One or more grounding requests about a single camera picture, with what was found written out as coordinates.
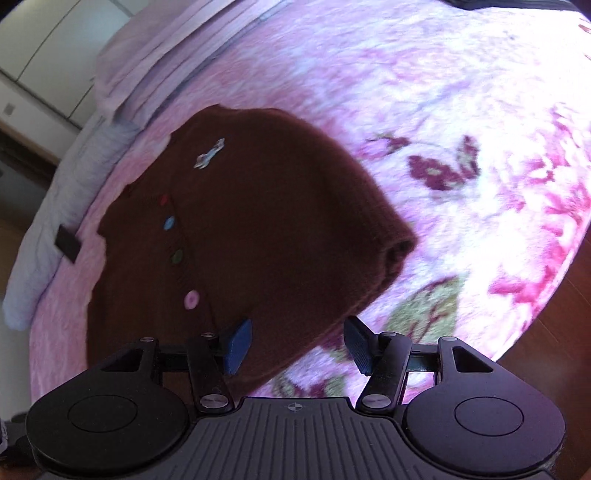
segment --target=metal screw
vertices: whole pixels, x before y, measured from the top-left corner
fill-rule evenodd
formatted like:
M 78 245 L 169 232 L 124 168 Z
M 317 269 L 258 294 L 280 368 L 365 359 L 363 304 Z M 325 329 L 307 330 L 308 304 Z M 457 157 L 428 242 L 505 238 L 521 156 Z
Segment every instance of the metal screw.
M 367 408 L 373 409 L 386 408 L 392 403 L 386 395 L 382 395 L 380 393 L 366 395 L 363 397 L 362 402 Z
M 219 395 L 214 393 L 205 395 L 201 399 L 201 405 L 205 408 L 211 408 L 212 410 L 215 408 L 224 408 L 229 403 L 230 401 L 225 395 Z

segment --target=garment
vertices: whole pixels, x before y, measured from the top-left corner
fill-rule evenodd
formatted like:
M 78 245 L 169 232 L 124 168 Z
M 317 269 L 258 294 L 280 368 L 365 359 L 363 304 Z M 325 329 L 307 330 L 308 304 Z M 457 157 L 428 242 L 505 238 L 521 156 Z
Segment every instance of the garment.
M 99 233 L 89 366 L 143 336 L 179 344 L 250 318 L 252 346 L 228 379 L 237 397 L 377 298 L 415 245 L 336 142 L 279 110 L 221 106 L 172 134 Z

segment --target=bed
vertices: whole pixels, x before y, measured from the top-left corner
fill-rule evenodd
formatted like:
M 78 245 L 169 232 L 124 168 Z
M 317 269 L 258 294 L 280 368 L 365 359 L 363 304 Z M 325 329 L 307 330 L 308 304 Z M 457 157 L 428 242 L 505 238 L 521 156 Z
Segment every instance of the bed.
M 76 263 L 61 260 L 34 305 L 33 400 L 86 368 L 102 215 L 171 132 L 217 103 L 281 108 L 321 128 L 417 234 L 402 274 L 360 315 L 369 327 L 422 343 L 455 335 L 498 359 L 589 226 L 590 29 L 578 12 L 467 12 L 438 0 L 284 5 L 187 76 L 106 175 L 80 217 Z M 335 335 L 255 394 L 355 402 L 365 381 Z M 429 381 L 413 375 L 406 401 Z

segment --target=pink button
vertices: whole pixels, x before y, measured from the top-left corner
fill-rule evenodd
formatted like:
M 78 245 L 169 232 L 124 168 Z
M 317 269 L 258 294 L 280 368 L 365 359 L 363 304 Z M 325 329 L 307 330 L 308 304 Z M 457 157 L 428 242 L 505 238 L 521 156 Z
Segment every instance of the pink button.
M 191 290 L 185 295 L 184 305 L 185 309 L 193 310 L 199 303 L 199 293 L 196 290 Z

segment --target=black tag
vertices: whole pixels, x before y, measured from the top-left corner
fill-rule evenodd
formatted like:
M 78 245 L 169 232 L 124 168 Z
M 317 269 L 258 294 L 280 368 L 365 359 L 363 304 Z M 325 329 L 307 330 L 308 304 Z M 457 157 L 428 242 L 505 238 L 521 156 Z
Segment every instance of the black tag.
M 76 262 L 82 244 L 73 233 L 70 233 L 63 225 L 57 230 L 56 247 L 72 262 Z

